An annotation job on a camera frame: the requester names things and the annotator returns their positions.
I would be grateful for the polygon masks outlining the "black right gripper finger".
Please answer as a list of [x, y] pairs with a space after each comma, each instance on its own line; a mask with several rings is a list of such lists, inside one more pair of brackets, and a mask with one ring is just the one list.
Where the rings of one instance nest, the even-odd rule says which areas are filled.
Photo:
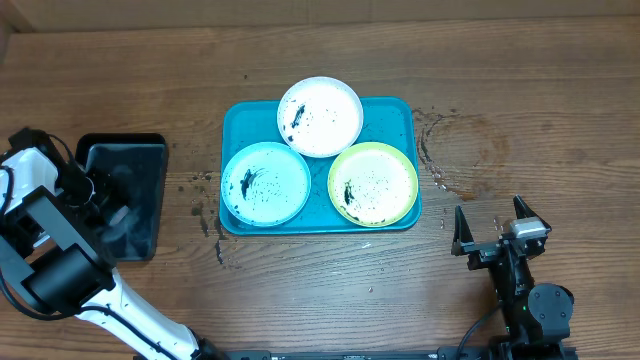
[[535, 213], [523, 200], [520, 195], [515, 195], [513, 198], [515, 214], [518, 219], [537, 218], [545, 227], [547, 231], [551, 231], [552, 227], [537, 213]]
[[460, 206], [455, 208], [454, 236], [451, 246], [451, 254], [454, 256], [467, 255], [474, 246], [468, 222]]

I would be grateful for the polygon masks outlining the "white plate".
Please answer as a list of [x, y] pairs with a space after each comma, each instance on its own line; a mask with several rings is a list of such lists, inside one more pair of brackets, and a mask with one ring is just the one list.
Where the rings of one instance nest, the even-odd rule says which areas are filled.
[[355, 143], [363, 128], [364, 110], [349, 85], [316, 76], [285, 92], [276, 118], [280, 135], [293, 150], [308, 157], [328, 158]]

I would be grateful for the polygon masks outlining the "light blue plate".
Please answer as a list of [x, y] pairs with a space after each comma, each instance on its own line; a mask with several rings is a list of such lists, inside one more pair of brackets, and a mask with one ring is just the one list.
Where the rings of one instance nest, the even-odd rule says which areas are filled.
[[235, 154], [221, 177], [221, 197], [240, 222], [273, 227], [293, 219], [311, 191], [302, 156], [277, 142], [252, 144]]

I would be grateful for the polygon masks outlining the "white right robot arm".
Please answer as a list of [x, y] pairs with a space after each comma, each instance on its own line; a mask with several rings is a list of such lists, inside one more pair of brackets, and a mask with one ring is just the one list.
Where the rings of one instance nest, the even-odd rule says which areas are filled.
[[528, 261], [543, 254], [552, 227], [520, 196], [513, 198], [516, 219], [494, 243], [476, 243], [461, 207], [455, 208], [451, 254], [466, 256], [468, 269], [489, 272], [507, 334], [491, 340], [495, 359], [567, 359], [573, 294], [556, 284], [536, 284]]

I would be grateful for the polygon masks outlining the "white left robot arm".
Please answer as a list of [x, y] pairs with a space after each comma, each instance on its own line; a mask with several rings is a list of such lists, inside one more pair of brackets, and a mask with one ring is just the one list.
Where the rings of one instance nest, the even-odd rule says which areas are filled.
[[1, 156], [1, 291], [41, 321], [102, 327], [140, 359], [218, 359], [221, 352], [130, 288], [121, 261], [156, 250], [168, 147], [157, 133], [87, 134], [70, 149], [23, 128]]

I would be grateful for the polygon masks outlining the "yellow-green dirty plate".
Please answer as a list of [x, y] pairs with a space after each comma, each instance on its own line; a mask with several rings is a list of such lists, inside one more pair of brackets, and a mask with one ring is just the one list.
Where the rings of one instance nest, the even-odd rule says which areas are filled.
[[418, 176], [407, 155], [381, 142], [364, 142], [333, 161], [327, 179], [329, 199], [347, 221], [362, 227], [391, 226], [415, 205]]

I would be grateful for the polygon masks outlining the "blue plastic tray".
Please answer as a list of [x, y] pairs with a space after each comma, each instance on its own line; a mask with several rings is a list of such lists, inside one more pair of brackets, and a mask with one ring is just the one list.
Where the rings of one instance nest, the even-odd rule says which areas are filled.
[[[363, 97], [363, 130], [358, 142], [382, 142], [404, 153], [419, 168], [412, 110], [401, 98]], [[221, 166], [243, 148], [259, 142], [283, 141], [276, 125], [277, 100], [239, 102], [227, 111], [223, 121]], [[310, 196], [304, 208], [288, 222], [274, 227], [256, 227], [241, 222], [219, 201], [218, 216], [229, 232], [241, 236], [368, 232], [368, 227], [345, 219], [334, 208], [327, 192], [331, 158], [308, 158]]]

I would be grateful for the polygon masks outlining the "black water basin tray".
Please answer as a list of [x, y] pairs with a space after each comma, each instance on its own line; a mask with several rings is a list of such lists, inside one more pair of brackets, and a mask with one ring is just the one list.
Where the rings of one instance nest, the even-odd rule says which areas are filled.
[[147, 261], [156, 251], [168, 165], [158, 133], [90, 133], [76, 159], [96, 185], [96, 234], [120, 261]]

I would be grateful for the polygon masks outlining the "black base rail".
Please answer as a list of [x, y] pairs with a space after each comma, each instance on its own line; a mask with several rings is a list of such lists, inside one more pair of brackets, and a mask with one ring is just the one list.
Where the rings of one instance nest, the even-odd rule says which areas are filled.
[[217, 354], [188, 356], [188, 359], [223, 359], [223, 360], [498, 360], [498, 359], [553, 359], [578, 360], [575, 348], [565, 348], [564, 354], [557, 351], [536, 355], [500, 355], [486, 347], [465, 347], [460, 354], [456, 347], [440, 347], [437, 350], [418, 352], [299, 352], [271, 353], [269, 351], [228, 351]]

